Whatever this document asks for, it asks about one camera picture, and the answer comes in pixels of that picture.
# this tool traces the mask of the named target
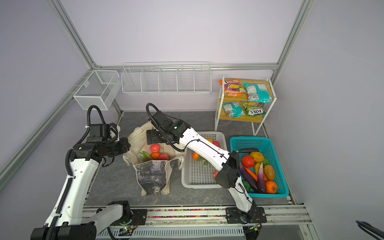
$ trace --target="orange bell pepper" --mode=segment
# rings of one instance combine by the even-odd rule
[[[266,181],[265,185],[266,185],[266,192],[270,194],[275,194],[279,189],[277,187],[277,184],[274,181]]]

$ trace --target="blue plastic basket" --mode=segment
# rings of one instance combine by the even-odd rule
[[[253,190],[251,190],[249,194],[250,197],[287,197],[289,194],[287,182],[285,181],[285,177],[283,174],[283,170],[281,169],[281,165],[279,159],[277,158],[277,154],[275,151],[275,147],[273,146],[272,141],[266,137],[232,137],[229,140],[231,151],[239,150],[247,147],[257,147],[259,151],[264,155],[265,158],[268,158],[269,162],[273,166],[276,172],[276,178],[274,182],[277,184],[279,188],[276,194],[257,194]],[[239,153],[240,162],[241,158],[246,154]]]

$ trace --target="green pepper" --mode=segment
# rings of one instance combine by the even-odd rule
[[[269,165],[271,164],[268,160],[268,158],[265,158],[264,161],[263,161],[263,167],[265,167],[266,165]]]
[[[146,162],[152,160],[152,157],[146,151],[142,151],[141,154],[144,156]]]

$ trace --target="wooden shelf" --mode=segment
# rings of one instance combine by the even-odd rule
[[[239,82],[243,86],[244,86],[244,83],[265,84],[266,88],[268,90],[268,93],[269,93],[269,95],[272,98],[272,101],[270,102],[271,105],[269,106],[268,111],[265,114],[258,115],[258,116],[255,116],[255,117],[251,117],[251,116],[247,115],[247,113],[246,113],[246,111],[244,109],[244,106],[240,103],[240,106],[242,107],[245,115],[243,115],[243,116],[241,116],[239,118],[229,118],[225,114],[225,111],[224,111],[224,109],[222,107],[221,101],[223,101],[223,103],[248,101],[248,94],[244,93],[244,95],[236,96],[236,97],[225,96],[224,93],[223,93],[224,92],[224,86],[222,86],[221,89],[220,89],[220,92],[219,92],[218,105],[217,105],[217,109],[216,109],[216,114],[218,114],[220,112],[220,115],[215,120],[215,131],[217,131],[217,126],[218,126],[218,122],[219,122],[220,119],[221,120],[228,120],[228,121],[251,122],[252,123],[253,135],[256,136],[256,134],[259,132],[259,130],[260,130],[260,128],[261,128],[265,118],[268,116],[269,111],[271,110],[272,106],[274,105],[277,97],[274,94],[275,92],[273,90],[273,86],[272,86],[272,83],[271,83],[270,79],[268,79],[267,81],[239,80]],[[256,132],[255,132],[254,126],[253,126],[254,122],[260,123],[260,125],[257,128]]]
[[[259,115],[259,116],[255,116],[255,117],[251,117],[251,116],[248,116],[243,108],[243,111],[245,113],[245,115],[239,117],[239,118],[229,118],[226,114],[225,114],[225,111],[222,110],[221,113],[220,113],[220,119],[221,120],[230,120],[230,121],[240,121],[240,122],[257,122],[257,123],[261,123],[262,122],[262,117]]]
[[[268,81],[257,81],[257,80],[240,80],[240,84],[244,86],[244,83],[253,83],[253,84],[265,84],[266,88],[268,90],[269,95],[272,98],[272,101],[274,100],[273,93],[271,86],[269,85]],[[248,94],[244,93],[242,96],[236,96],[236,97],[229,97],[224,96],[224,103],[232,103],[232,102],[240,102],[240,101],[248,101]]]

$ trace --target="purple eggplant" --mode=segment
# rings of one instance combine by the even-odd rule
[[[259,172],[257,174],[257,187],[260,190],[260,193],[266,193],[266,184],[264,180],[264,169],[263,163],[260,164]]]
[[[256,193],[258,193],[259,189],[257,188],[256,180],[247,172],[247,170],[245,169],[245,167],[242,164],[240,164],[240,173],[243,176],[244,180],[246,180],[249,183],[249,185],[251,185],[251,188]]]

